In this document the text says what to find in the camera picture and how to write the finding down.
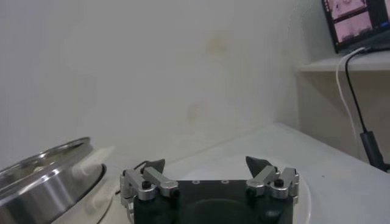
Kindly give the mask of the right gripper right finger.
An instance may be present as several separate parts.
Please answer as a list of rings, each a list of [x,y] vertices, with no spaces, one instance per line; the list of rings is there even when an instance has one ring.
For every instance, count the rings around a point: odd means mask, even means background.
[[[268,160],[246,156],[246,164],[252,178],[246,181],[246,194],[258,198],[268,194],[276,200],[292,198],[299,201],[299,173],[295,168],[286,167],[282,171]]]

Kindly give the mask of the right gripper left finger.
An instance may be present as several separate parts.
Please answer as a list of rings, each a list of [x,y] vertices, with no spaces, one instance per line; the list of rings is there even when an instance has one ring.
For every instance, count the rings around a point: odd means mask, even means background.
[[[128,213],[133,211],[135,199],[149,202],[162,196],[179,197],[179,182],[163,175],[165,160],[143,161],[120,175],[119,194],[121,204]]]

